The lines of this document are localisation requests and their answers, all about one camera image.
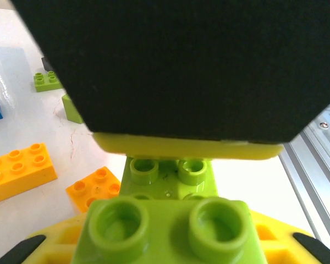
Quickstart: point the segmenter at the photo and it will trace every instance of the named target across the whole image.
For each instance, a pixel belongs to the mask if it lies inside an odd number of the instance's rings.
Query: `orange duplo brick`
[[[90,204],[95,200],[118,196],[119,191],[120,181],[107,167],[98,169],[66,188],[77,213],[88,211]]]
[[[0,201],[57,179],[44,143],[0,157]]]

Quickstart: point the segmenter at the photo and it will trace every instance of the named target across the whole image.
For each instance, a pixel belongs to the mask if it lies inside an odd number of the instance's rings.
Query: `white table surface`
[[[0,257],[30,233],[74,215],[65,188],[75,181],[102,166],[122,177],[125,157],[105,153],[84,124],[66,119],[64,90],[35,92],[41,57],[16,12],[0,9],[0,156],[45,142],[59,177],[0,202]],[[215,160],[213,168],[220,196],[312,233],[278,157]]]

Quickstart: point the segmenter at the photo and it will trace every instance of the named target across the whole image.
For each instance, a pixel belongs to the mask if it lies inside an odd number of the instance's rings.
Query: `screw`
[[[324,128],[324,129],[328,129],[328,128],[329,128],[328,123],[325,123],[325,122],[320,123],[319,125],[320,125],[322,128]]]

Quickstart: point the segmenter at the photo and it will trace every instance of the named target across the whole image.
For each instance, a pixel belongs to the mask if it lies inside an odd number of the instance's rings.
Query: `green duplo brick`
[[[210,161],[128,157],[120,195],[179,200],[218,194]]]
[[[64,104],[67,120],[82,124],[83,119],[73,105],[71,98],[68,95],[64,95],[62,97],[62,102]]]
[[[34,86],[37,92],[45,92],[62,88],[55,72],[48,71],[47,74],[36,73],[34,75]]]
[[[71,264],[266,264],[244,202],[96,200]]]

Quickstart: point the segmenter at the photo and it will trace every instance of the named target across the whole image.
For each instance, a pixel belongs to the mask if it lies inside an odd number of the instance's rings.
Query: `lime green lego brick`
[[[247,205],[201,200],[97,200],[71,264],[266,264]]]
[[[62,88],[62,85],[53,71],[47,74],[36,73],[34,75],[34,86],[37,92],[45,92]]]
[[[173,200],[217,196],[218,193],[210,161],[128,157],[120,195]]]
[[[67,119],[69,121],[82,124],[83,119],[78,113],[76,107],[73,105],[71,98],[67,94],[62,97],[62,102],[64,104]]]

